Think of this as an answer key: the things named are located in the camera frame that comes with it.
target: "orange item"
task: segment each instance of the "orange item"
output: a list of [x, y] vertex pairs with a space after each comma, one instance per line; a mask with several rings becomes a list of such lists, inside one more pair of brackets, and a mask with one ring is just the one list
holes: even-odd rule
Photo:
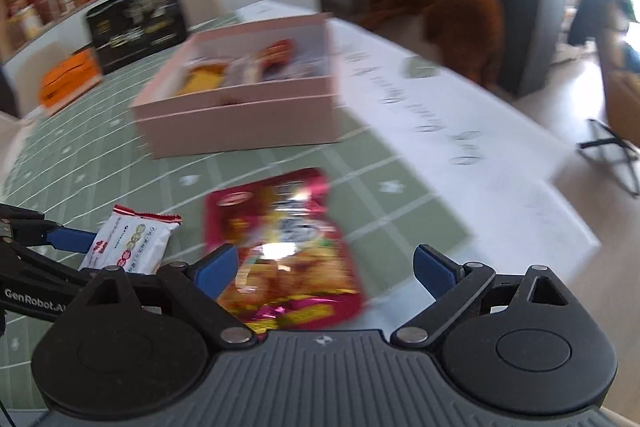
[[102, 71], [92, 50], [61, 62], [42, 79], [40, 103], [52, 116], [102, 81]]

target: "pink box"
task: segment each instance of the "pink box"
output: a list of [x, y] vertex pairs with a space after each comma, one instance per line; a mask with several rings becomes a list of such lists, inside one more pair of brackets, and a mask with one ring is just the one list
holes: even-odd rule
[[[335, 77], [328, 16], [239, 24], [192, 35], [130, 106], [155, 158], [334, 142]], [[196, 58], [242, 57], [291, 39], [318, 75], [173, 96]]]

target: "chair leg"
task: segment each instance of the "chair leg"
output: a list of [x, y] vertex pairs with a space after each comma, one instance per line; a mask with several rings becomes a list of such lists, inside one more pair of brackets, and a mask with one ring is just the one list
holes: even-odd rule
[[625, 147], [624, 151], [626, 156], [626, 165], [629, 167], [629, 172], [631, 172], [631, 179], [633, 179], [634, 181], [635, 191], [631, 193], [634, 195], [634, 197], [638, 198], [640, 197], [640, 181], [638, 181], [638, 173], [636, 172], [636, 167], [634, 165], [635, 161], [638, 158], [633, 158], [628, 148]]
[[599, 147], [601, 145], [609, 145], [611, 143], [615, 143], [617, 145], [620, 145], [620, 142], [618, 141], [617, 138], [604, 138], [602, 140], [593, 140], [593, 141], [590, 141], [590, 142], [578, 143], [578, 148], [579, 149], [589, 149], [591, 147]]
[[640, 159], [640, 156], [638, 155], [638, 151], [636, 150], [636, 148], [631, 146], [629, 142], [624, 140], [620, 135], [615, 133], [615, 131], [613, 131], [611, 127], [609, 127], [606, 124], [603, 124], [601, 121], [590, 118], [589, 123], [593, 128], [594, 137], [597, 136], [596, 130], [599, 127], [600, 129], [606, 131], [606, 133], [610, 135], [610, 138], [596, 139], [588, 142], [578, 143], [578, 151], [582, 153], [583, 150], [589, 149], [591, 147], [601, 147], [603, 145], [610, 145], [610, 144], [615, 144], [619, 146], [620, 149], [622, 149], [623, 152], [625, 153], [625, 163], [629, 167], [631, 179], [633, 180], [633, 184], [634, 184], [634, 189], [629, 190], [629, 192], [631, 192], [631, 194], [635, 198], [640, 197], [640, 180], [638, 179], [638, 173], [636, 172], [636, 169], [634, 167], [634, 163]]

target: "snack bag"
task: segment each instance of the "snack bag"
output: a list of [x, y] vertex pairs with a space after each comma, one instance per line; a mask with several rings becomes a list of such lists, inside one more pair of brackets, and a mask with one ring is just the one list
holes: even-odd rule
[[140, 214], [117, 204], [100, 227], [79, 269], [122, 266], [128, 273], [155, 273], [180, 216]]
[[324, 215], [327, 191], [319, 169], [302, 169], [207, 196], [207, 251], [232, 243], [239, 254], [218, 303], [258, 334], [330, 327], [362, 307], [350, 254]]

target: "plush toy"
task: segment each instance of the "plush toy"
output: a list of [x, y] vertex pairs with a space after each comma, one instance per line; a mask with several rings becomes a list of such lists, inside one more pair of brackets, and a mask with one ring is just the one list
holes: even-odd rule
[[444, 66], [483, 87], [495, 82], [504, 48], [499, 0], [370, 0], [361, 26], [374, 31], [408, 14], [424, 17], [423, 38], [439, 48]]

